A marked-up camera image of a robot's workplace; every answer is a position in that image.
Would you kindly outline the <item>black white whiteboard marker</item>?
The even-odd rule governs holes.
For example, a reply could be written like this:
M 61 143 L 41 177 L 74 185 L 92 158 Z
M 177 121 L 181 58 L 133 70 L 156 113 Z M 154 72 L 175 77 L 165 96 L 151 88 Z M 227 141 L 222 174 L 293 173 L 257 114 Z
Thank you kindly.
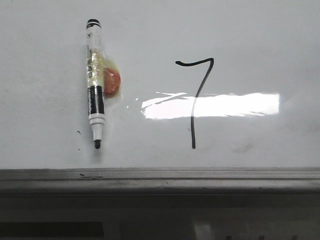
M 86 24 L 86 80 L 88 95 L 88 121 L 93 132 L 94 147 L 99 149 L 105 125 L 104 69 L 102 51 L 102 28 L 97 19 Z

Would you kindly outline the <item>grey aluminium marker tray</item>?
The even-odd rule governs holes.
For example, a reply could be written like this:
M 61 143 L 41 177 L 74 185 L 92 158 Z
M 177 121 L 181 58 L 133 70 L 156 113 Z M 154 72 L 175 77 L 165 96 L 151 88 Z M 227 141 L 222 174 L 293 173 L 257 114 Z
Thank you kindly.
M 3 197 L 319 193 L 317 167 L 3 169 Z

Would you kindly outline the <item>red round magnet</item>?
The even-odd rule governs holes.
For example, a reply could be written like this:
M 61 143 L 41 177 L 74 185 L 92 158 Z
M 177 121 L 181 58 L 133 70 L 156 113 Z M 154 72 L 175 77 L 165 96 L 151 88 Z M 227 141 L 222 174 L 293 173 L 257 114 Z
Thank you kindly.
M 104 77 L 104 94 L 112 96 L 117 94 L 121 85 L 120 73 L 113 68 L 105 68 L 103 72 Z

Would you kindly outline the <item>white whiteboard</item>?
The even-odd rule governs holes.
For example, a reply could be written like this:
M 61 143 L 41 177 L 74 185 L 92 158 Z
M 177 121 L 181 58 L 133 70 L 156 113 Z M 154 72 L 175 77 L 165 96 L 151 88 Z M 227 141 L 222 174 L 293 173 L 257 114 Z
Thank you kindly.
M 100 149 L 89 19 L 121 76 Z M 1 1 L 2 169 L 319 165 L 319 1 Z

